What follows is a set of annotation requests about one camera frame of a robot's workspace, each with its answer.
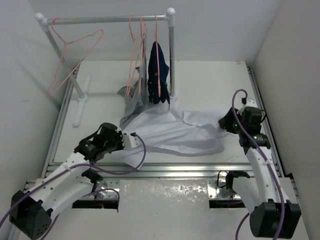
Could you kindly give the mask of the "white shirt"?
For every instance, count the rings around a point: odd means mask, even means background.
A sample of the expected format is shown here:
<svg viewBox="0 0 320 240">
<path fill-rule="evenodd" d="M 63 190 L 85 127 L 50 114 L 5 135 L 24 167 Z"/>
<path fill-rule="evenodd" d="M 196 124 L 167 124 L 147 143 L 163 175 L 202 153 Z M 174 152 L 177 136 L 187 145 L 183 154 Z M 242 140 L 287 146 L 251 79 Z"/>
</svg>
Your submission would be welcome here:
<svg viewBox="0 0 320 240">
<path fill-rule="evenodd" d="M 226 107 L 200 111 L 176 107 L 167 112 L 154 107 L 134 118 L 123 131 L 142 138 L 148 163 L 244 163 L 238 137 L 218 123 L 227 112 Z"/>
</svg>

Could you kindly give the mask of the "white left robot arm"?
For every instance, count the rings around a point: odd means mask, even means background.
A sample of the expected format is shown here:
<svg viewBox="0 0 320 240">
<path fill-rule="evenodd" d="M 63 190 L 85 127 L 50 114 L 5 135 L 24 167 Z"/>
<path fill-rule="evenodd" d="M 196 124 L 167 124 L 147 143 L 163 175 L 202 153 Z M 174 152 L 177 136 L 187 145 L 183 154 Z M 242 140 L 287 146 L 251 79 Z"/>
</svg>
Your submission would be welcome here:
<svg viewBox="0 0 320 240">
<path fill-rule="evenodd" d="M 102 182 L 93 165 L 105 154 L 123 148 L 123 134 L 117 126 L 102 123 L 48 177 L 27 192 L 19 190 L 12 196 L 9 221 L 31 240 L 38 240 L 55 217 Z"/>
</svg>

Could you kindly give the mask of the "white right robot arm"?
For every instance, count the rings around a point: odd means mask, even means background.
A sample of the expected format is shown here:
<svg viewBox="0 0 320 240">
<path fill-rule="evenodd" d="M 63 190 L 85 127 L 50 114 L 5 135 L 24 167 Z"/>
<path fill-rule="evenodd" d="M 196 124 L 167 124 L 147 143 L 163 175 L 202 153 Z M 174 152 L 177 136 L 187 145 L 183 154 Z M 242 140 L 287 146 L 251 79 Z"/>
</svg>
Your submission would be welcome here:
<svg viewBox="0 0 320 240">
<path fill-rule="evenodd" d="M 239 136 L 239 145 L 254 173 L 254 180 L 240 170 L 229 171 L 225 178 L 226 189 L 240 195 L 248 210 L 251 233 L 256 238 L 291 239 L 301 209 L 281 186 L 270 141 L 261 133 L 262 111 L 253 106 L 230 108 L 218 123 L 223 130 Z"/>
</svg>

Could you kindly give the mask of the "grey shirt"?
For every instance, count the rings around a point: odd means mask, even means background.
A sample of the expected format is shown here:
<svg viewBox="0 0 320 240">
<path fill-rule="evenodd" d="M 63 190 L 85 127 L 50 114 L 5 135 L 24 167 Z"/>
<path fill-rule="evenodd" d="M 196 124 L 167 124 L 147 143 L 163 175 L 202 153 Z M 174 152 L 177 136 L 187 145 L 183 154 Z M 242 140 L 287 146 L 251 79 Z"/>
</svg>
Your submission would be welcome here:
<svg viewBox="0 0 320 240">
<path fill-rule="evenodd" d="M 127 94 L 127 87 L 120 88 L 118 95 L 124 99 L 124 115 L 119 121 L 119 126 L 124 130 L 130 122 L 133 121 L 140 113 L 142 113 L 148 102 L 148 87 L 147 87 L 147 60 L 146 60 L 146 40 L 142 43 L 143 61 L 140 66 L 135 69 L 138 71 L 138 80 Z"/>
</svg>

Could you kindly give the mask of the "white clothes rack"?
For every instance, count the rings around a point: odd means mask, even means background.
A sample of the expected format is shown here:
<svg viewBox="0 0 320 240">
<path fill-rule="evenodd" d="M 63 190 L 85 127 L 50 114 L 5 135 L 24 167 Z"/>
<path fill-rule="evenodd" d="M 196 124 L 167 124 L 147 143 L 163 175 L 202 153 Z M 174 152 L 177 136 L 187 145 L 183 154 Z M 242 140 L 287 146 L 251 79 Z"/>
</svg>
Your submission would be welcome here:
<svg viewBox="0 0 320 240">
<path fill-rule="evenodd" d="M 155 14 L 143 15 L 142 20 L 146 24 L 147 33 L 145 37 L 146 54 L 146 79 L 148 82 L 148 63 L 150 60 L 150 49 L 155 42 Z M 131 27 L 133 34 L 140 31 L 140 16 L 133 15 Z M 96 46 L 91 55 L 85 59 L 75 70 L 71 80 L 67 81 L 63 87 L 67 88 L 68 96 L 72 97 L 71 105 L 73 113 L 71 115 L 70 125 L 74 128 L 79 127 L 88 113 L 89 108 L 94 104 L 96 95 L 113 95 L 118 88 L 126 87 L 129 79 L 129 68 L 131 58 L 132 39 L 129 30 L 129 15 L 125 16 L 93 16 L 93 17 L 61 17 L 58 22 L 59 31 L 67 38 L 74 38 L 77 35 L 83 35 L 85 32 L 101 28 L 104 30 L 104 37 L 99 45 Z M 54 34 L 50 33 L 50 24 L 54 17 L 47 18 L 41 13 L 34 15 L 43 33 L 46 35 L 55 54 L 61 52 L 58 47 L 61 46 L 59 40 L 54 40 Z M 168 50 L 169 56 L 165 63 L 169 66 L 167 76 L 167 88 L 169 92 L 172 108 L 177 100 L 175 83 L 175 59 L 174 59 L 174 30 L 175 30 L 176 12 L 170 7 L 163 14 L 157 14 L 157 39 L 160 42 L 160 31 L 163 27 L 168 28 Z M 89 43 L 82 42 L 80 46 L 75 47 L 75 53 L 84 50 Z M 135 42 L 134 58 L 140 52 L 140 37 Z M 136 70 L 132 87 L 139 79 L 139 73 Z"/>
</svg>

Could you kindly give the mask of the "dark navy garment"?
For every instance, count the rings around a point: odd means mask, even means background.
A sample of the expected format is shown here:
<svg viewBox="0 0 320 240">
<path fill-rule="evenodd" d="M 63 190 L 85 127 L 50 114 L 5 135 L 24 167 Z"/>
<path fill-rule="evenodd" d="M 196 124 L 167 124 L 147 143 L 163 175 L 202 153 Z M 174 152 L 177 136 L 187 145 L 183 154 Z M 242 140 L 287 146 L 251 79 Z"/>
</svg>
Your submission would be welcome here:
<svg viewBox="0 0 320 240">
<path fill-rule="evenodd" d="M 167 85 L 169 66 L 166 64 L 165 56 L 159 43 L 152 44 L 148 63 L 148 99 L 152 104 L 170 103 Z"/>
</svg>

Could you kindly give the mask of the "aluminium frame rail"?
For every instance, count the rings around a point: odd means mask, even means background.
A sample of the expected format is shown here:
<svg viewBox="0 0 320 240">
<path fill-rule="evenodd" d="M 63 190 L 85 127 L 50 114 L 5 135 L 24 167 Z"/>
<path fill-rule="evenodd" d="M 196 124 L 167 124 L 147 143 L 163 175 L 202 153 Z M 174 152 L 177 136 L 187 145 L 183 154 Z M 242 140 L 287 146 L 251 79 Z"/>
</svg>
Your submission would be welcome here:
<svg viewBox="0 0 320 240">
<path fill-rule="evenodd" d="M 119 123 L 125 104 L 117 92 L 127 84 L 129 65 L 129 61 L 82 62 L 76 79 L 81 85 L 86 77 L 91 81 L 81 124 L 72 126 L 77 104 L 75 92 L 68 88 L 43 176 L 54 171 L 101 123 Z M 177 61 L 174 72 L 177 100 L 173 104 L 184 110 L 214 110 L 223 116 L 237 89 L 245 89 L 251 99 L 257 96 L 244 61 Z M 105 172 L 104 178 L 116 189 L 108 199 L 120 196 L 119 209 L 68 209 L 47 239 L 253 239 L 246 209 L 210 208 L 216 178 L 230 170 L 253 173 L 237 136 L 225 136 L 223 146 L 223 152 L 192 157 L 149 152 L 138 172 L 122 176 Z"/>
</svg>

